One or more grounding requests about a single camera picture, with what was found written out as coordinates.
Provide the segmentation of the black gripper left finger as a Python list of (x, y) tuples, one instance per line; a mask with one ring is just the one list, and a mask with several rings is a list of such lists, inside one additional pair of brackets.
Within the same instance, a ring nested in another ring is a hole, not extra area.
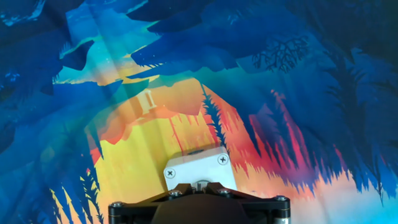
[(137, 203), (113, 202), (108, 205), (109, 224), (150, 223), (158, 207), (183, 196), (192, 195), (197, 188), (191, 184), (178, 184), (176, 188)]

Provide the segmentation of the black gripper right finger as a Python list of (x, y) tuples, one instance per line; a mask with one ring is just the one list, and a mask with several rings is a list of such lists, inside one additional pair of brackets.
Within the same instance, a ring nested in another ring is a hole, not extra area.
[(239, 202), (251, 223), (291, 224), (290, 199), (286, 196), (260, 198), (226, 188), (219, 182), (199, 183), (198, 193), (230, 198)]

